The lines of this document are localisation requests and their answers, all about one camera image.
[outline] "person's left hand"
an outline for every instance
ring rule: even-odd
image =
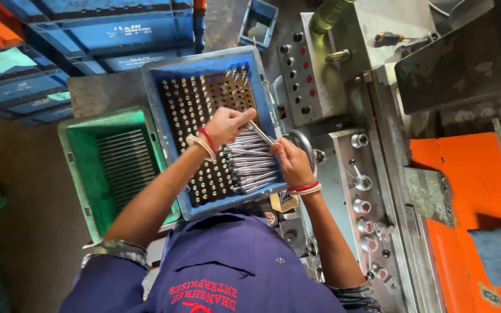
[[[204,127],[208,135],[214,142],[214,148],[235,142],[235,138],[244,130],[241,126],[247,124],[256,117],[256,110],[248,109],[245,112],[239,112],[228,108],[218,108],[210,121]],[[199,138],[208,144],[208,139],[204,134]]]

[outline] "red bangle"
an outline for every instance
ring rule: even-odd
[[[198,128],[198,131],[202,132],[204,136],[206,136],[206,139],[208,139],[208,143],[210,144],[210,148],[212,148],[212,151],[215,152],[214,142],[212,141],[212,137],[210,137],[206,129],[201,126]]]
[[[320,183],[320,182],[318,182],[318,181],[317,181],[317,182],[315,182],[314,184],[312,184],[312,185],[308,185],[308,186],[297,187],[297,188],[291,188],[291,187],[289,187],[289,188],[287,189],[287,191],[305,191],[305,190],[309,190],[309,189],[311,189],[311,188],[315,188],[316,186],[318,186],[318,184],[319,184],[319,183]]]

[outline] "white bangle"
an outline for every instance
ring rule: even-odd
[[[212,151],[212,148],[210,148],[209,145],[207,145],[204,141],[202,141],[200,138],[196,137],[193,134],[189,134],[186,139],[186,143],[189,144],[189,146],[194,145],[195,143],[199,144],[201,147],[203,147],[206,152],[209,155],[209,158],[204,158],[206,161],[213,161],[215,160],[215,153]]]
[[[313,192],[320,191],[322,189],[322,184],[318,184],[311,189],[303,190],[303,191],[290,191],[288,192],[291,196],[304,196],[305,194],[310,194]]]

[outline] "green bottle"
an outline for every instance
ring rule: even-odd
[[[356,0],[324,0],[312,15],[310,29],[322,35],[330,30],[340,19],[343,11]]]

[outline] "person's hand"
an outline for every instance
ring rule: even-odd
[[[316,182],[307,153],[289,140],[285,138],[278,139],[272,146],[272,152],[281,163],[283,178],[285,178],[289,187],[304,187]]]
[[[218,150],[219,146],[225,143],[234,143],[235,138],[244,131],[241,127],[254,117],[256,117],[254,109],[239,112],[224,107],[218,108],[204,127],[214,142],[214,149]],[[200,134],[199,138],[208,144],[208,139],[204,134]]]

